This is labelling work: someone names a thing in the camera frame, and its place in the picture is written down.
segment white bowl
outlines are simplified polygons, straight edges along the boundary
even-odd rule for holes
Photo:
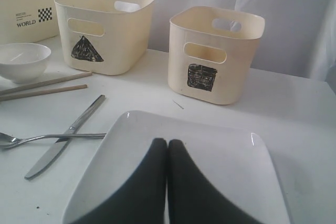
[[[0,76],[14,83],[30,82],[46,70],[50,48],[35,43],[0,46]]]

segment knife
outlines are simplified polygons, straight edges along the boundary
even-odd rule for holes
[[[96,111],[105,100],[105,95],[100,95],[84,113],[64,132],[64,134],[75,134],[85,121]],[[52,147],[36,162],[26,174],[25,179],[32,179],[43,173],[62,154],[70,143],[70,138],[59,138]]]

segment wooden chopstick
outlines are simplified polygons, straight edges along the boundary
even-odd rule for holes
[[[38,82],[38,83],[28,84],[28,85],[20,86],[20,87],[17,87],[17,88],[2,90],[2,91],[0,91],[0,95],[11,94],[11,93],[24,91],[24,90],[28,90],[28,89],[34,89],[34,88],[43,87],[43,86],[47,86],[47,85],[51,85],[51,84],[55,84],[55,83],[64,82],[64,81],[71,81],[71,80],[75,80],[75,79],[79,79],[79,78],[83,78],[83,77],[87,77],[87,76],[91,76],[91,75],[92,75],[92,72],[85,72],[85,73],[75,74],[73,76],[66,76],[66,77],[61,77],[61,78],[52,79],[52,80],[48,80],[48,81],[42,81],[42,82]]]
[[[84,84],[84,85],[71,86],[71,87],[65,87],[65,88],[60,88],[60,89],[48,89],[48,90],[41,90],[41,91],[30,92],[30,93],[6,95],[4,97],[0,97],[0,102],[20,99],[20,98],[25,98],[25,97],[35,97],[37,95],[53,94],[53,93],[59,93],[59,92],[77,90],[77,89],[86,89],[87,87],[88,86]]]

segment bin handle hole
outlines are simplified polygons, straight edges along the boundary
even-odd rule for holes
[[[226,31],[234,31],[238,32],[241,30],[241,23],[238,21],[232,21],[224,18],[215,18],[212,21],[212,26],[215,29],[226,30]]]
[[[224,63],[226,61],[226,52],[219,48],[203,46],[195,43],[186,43],[183,52],[189,57],[198,58],[213,63]]]
[[[116,10],[119,10],[121,12],[126,12],[126,13],[136,12],[141,9],[139,4],[123,2],[123,1],[116,1],[114,3],[114,7]]]
[[[102,37],[105,34],[102,24],[82,19],[68,19],[68,27],[74,33]]]

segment plate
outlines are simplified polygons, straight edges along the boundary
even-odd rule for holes
[[[143,111],[126,112],[109,130],[70,199],[63,223],[72,223],[118,190],[156,137],[183,141],[213,186],[255,219],[290,223],[273,163],[257,134]]]

